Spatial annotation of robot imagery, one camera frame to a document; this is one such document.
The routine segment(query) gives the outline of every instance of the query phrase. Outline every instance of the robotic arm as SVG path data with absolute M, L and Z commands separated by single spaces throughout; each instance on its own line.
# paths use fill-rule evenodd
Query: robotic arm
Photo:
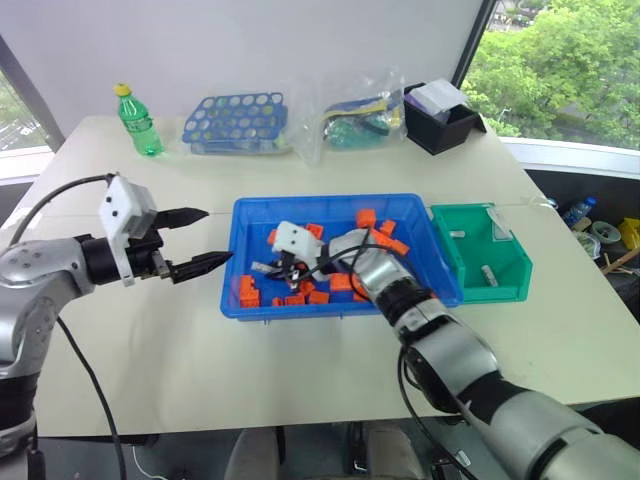
M 274 250 L 295 256 L 311 269 L 338 255 L 337 263 L 342 265 L 337 266 L 353 270 L 393 327 L 427 400 L 443 412 L 460 413 L 512 478 L 639 478 L 637 450 L 546 395 L 505 380 L 481 338 L 392 254 L 363 248 L 365 242 L 375 244 L 367 230 L 359 229 L 325 246 L 303 228 L 282 222 Z M 324 279 L 322 269 L 313 275 Z
M 136 277 L 152 276 L 179 283 L 222 265 L 231 253 L 173 265 L 158 250 L 159 229 L 206 215 L 192 208 L 158 212 L 146 188 L 114 176 L 100 207 L 106 238 L 23 242 L 0 255 L 0 479 L 39 478 L 34 472 L 43 470 L 33 448 L 33 398 L 60 311 L 96 285 L 122 279 L 130 286 Z

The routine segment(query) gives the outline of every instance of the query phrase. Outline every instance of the bottle label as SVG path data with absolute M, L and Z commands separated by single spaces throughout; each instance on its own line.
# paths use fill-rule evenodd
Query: bottle label
M 136 120 L 123 120 L 124 126 L 131 133 L 144 132 L 153 126 L 151 117 L 138 118 Z

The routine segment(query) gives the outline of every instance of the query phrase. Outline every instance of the green plastic bin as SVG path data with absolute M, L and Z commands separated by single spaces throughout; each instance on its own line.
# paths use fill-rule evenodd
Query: green plastic bin
M 431 207 L 433 225 L 462 288 L 463 303 L 521 302 L 529 293 L 533 262 L 511 232 L 511 239 L 496 238 L 494 221 L 487 212 L 493 206 Z M 464 232 L 464 237 L 454 238 L 452 231 Z M 498 286 L 490 286 L 483 265 L 491 268 Z

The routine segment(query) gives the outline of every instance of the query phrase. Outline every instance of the yellow bottle cap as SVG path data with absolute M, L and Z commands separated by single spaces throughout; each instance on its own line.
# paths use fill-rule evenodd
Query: yellow bottle cap
M 131 89 L 126 83 L 116 83 L 113 86 L 113 91 L 116 92 L 116 95 L 118 95 L 119 97 L 126 97 L 127 95 L 131 95 Z

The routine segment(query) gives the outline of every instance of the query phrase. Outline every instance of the black box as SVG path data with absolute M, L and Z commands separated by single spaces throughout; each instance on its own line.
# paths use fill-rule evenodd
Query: black box
M 405 88 L 404 93 L 422 85 L 424 83 L 411 85 Z M 481 132 L 487 131 L 480 115 L 464 105 L 453 107 L 446 123 L 433 118 L 406 100 L 404 115 L 407 136 L 431 155 L 437 155 L 464 143 L 473 127 Z

